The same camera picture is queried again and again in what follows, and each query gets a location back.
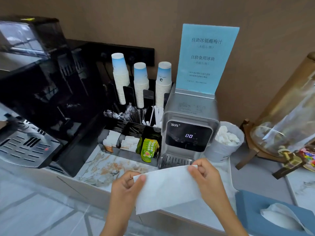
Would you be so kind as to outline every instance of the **blue tissue box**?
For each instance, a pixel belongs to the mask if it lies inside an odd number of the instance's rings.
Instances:
[[[287,204],[246,190],[235,195],[237,216],[247,232],[253,236],[308,236],[305,231],[293,231],[282,228],[265,219],[260,210],[274,203],[280,203],[294,212],[301,223],[315,235],[315,216],[312,211]]]

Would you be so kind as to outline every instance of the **coffee machine screen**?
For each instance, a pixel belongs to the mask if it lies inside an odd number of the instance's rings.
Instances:
[[[212,135],[210,127],[169,121],[166,127],[165,142],[169,146],[203,152]]]

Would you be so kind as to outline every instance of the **wall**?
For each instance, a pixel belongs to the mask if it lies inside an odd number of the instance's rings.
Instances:
[[[221,120],[254,120],[315,49],[315,0],[1,0],[0,14],[60,19],[66,38],[155,48],[176,79],[183,23],[238,26],[216,95]],[[156,78],[157,67],[149,70]]]

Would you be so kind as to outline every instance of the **metal drip tray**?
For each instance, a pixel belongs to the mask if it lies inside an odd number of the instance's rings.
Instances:
[[[191,165],[193,162],[194,160],[190,158],[176,156],[172,154],[164,154],[158,159],[157,166],[159,169],[163,169],[169,167]]]
[[[50,164],[61,147],[50,135],[26,127],[0,143],[0,158],[19,166],[42,168]]]

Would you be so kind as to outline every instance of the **marble floor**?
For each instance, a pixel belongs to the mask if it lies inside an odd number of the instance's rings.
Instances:
[[[0,235],[98,236],[105,214],[0,168]],[[129,221],[125,235],[169,234]]]

